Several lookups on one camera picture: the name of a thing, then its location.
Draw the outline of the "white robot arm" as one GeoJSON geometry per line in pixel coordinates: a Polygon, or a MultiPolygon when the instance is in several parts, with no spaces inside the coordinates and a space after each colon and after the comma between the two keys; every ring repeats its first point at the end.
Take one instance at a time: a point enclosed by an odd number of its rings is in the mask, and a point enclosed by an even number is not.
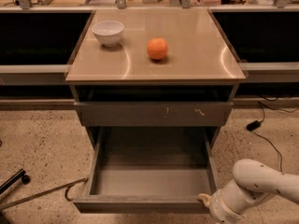
{"type": "Polygon", "coordinates": [[[247,209],[275,195],[299,204],[298,175],[277,171],[252,159],[237,161],[232,174],[222,189],[198,196],[217,224],[236,224],[247,209]]]}

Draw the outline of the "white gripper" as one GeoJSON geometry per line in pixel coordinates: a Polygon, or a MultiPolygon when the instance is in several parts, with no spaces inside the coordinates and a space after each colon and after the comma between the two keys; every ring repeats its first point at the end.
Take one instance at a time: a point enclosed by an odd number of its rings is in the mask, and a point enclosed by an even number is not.
{"type": "Polygon", "coordinates": [[[236,224],[246,210],[246,194],[243,189],[218,189],[212,195],[200,193],[198,199],[217,224],[236,224]]]}

